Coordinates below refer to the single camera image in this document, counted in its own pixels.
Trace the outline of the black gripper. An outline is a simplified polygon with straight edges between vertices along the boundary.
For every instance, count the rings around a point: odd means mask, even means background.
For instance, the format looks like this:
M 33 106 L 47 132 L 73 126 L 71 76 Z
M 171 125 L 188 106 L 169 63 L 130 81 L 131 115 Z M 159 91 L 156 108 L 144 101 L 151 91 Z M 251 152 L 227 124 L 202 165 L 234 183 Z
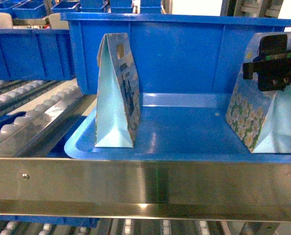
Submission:
M 252 80 L 258 74 L 258 90 L 284 90 L 291 84 L 291 49 L 287 49 L 287 34 L 265 36 L 260 40 L 258 56 L 243 64 L 243 79 Z

